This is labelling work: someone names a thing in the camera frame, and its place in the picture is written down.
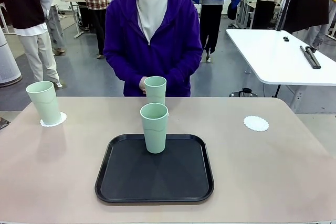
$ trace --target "hood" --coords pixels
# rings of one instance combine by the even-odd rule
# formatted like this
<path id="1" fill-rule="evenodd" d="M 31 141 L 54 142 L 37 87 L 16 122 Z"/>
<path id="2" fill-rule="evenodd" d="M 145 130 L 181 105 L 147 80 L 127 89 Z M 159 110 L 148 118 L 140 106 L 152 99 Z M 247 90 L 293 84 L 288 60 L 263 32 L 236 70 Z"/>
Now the hood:
<path id="1" fill-rule="evenodd" d="M 162 21 L 162 24 L 173 21 L 186 0 L 168 0 L 167 11 Z M 121 10 L 121 13 L 127 20 L 132 20 L 137 24 L 137 0 L 113 0 Z"/>

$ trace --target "plastic cup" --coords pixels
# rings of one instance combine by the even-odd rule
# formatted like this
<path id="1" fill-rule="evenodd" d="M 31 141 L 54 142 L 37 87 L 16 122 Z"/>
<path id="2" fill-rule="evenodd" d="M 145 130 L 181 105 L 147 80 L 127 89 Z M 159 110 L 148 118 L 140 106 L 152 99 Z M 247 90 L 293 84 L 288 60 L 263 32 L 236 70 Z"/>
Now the plastic cup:
<path id="1" fill-rule="evenodd" d="M 165 104 L 167 80 L 160 76 L 145 79 L 148 103 Z"/>
<path id="2" fill-rule="evenodd" d="M 38 114 L 46 125 L 54 125 L 61 121 L 54 84 L 40 81 L 29 85 L 26 91 Z"/>
<path id="3" fill-rule="evenodd" d="M 166 147 L 168 108 L 160 103 L 149 103 L 140 110 L 146 148 L 150 153 L 163 152 Z"/>

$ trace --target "paper coaster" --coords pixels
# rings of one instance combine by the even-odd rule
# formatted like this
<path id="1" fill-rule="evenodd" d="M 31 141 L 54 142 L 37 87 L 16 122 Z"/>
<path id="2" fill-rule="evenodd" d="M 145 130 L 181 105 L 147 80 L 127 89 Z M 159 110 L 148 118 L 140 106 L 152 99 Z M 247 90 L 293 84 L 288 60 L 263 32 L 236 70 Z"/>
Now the paper coaster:
<path id="1" fill-rule="evenodd" d="M 269 128 L 269 124 L 265 119 L 254 115 L 246 117 L 244 124 L 253 131 L 266 131 Z"/>
<path id="2" fill-rule="evenodd" d="M 67 115 L 66 115 L 66 113 L 61 112 L 61 121 L 59 121 L 58 123 L 56 123 L 56 124 L 52 124 L 52 125 L 46 125 L 46 124 L 44 124 L 44 122 L 41 120 L 41 121 L 40 121 L 40 124 L 41 124 L 43 127 L 54 127 L 54 126 L 57 126 L 57 125 L 63 123 L 66 119 L 67 119 Z"/>

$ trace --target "stacked cups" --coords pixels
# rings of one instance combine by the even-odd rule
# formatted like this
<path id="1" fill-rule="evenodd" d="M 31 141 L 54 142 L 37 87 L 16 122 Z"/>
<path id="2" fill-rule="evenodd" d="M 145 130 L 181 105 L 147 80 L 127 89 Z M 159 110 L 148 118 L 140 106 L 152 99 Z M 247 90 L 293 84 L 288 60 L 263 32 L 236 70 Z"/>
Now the stacked cups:
<path id="1" fill-rule="evenodd" d="M 167 81 L 153 76 L 145 80 L 148 104 L 140 110 L 146 148 L 150 153 L 163 152 L 166 143 L 168 108 L 165 104 Z"/>

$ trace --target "purple jacket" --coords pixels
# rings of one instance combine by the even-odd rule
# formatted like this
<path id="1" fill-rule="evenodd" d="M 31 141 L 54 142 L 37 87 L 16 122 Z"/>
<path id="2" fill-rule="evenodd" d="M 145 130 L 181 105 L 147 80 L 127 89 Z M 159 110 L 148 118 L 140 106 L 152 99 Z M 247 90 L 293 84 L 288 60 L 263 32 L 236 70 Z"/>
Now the purple jacket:
<path id="1" fill-rule="evenodd" d="M 150 44 L 138 25 L 136 0 L 113 0 L 106 13 L 104 55 L 125 81 L 124 95 L 143 96 L 142 77 L 167 80 L 167 97 L 189 97 L 190 76 L 200 65 L 202 46 L 192 0 L 168 0 L 161 26 Z"/>

